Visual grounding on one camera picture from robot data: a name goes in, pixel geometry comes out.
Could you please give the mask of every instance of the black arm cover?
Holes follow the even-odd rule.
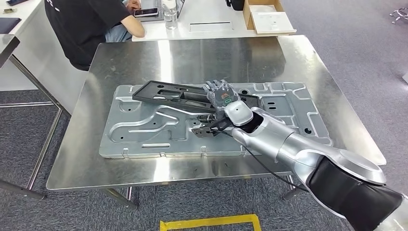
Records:
[[[376,229],[403,200],[401,194],[359,180],[326,157],[307,185],[323,204],[345,216],[356,231]]]

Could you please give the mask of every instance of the black t-shirt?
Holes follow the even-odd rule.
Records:
[[[44,0],[45,12],[65,56],[87,69],[105,33],[130,15],[121,0]]]

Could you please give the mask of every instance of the smartphone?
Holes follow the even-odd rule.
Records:
[[[28,1],[28,0],[9,0],[9,1],[6,1],[6,3],[9,6],[15,6],[15,5],[20,4],[22,2],[25,2],[25,1]]]
[[[135,13],[133,15],[135,17],[145,17],[145,16],[154,16],[158,14],[159,14],[159,11],[157,8],[151,8],[151,9],[135,10]]]

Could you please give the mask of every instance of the person's hand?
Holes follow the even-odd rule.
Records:
[[[141,9],[140,0],[129,0],[126,3],[126,8],[131,13],[133,13],[135,10],[140,10]]]

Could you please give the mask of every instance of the stamped aluminum plate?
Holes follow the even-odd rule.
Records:
[[[265,111],[298,133],[332,145],[329,133],[303,83],[231,83],[240,93],[256,95]],[[192,128],[204,125],[197,116],[164,105],[132,100],[141,85],[116,88],[99,154],[105,158],[148,158],[242,155],[245,150],[223,134],[198,138]]]

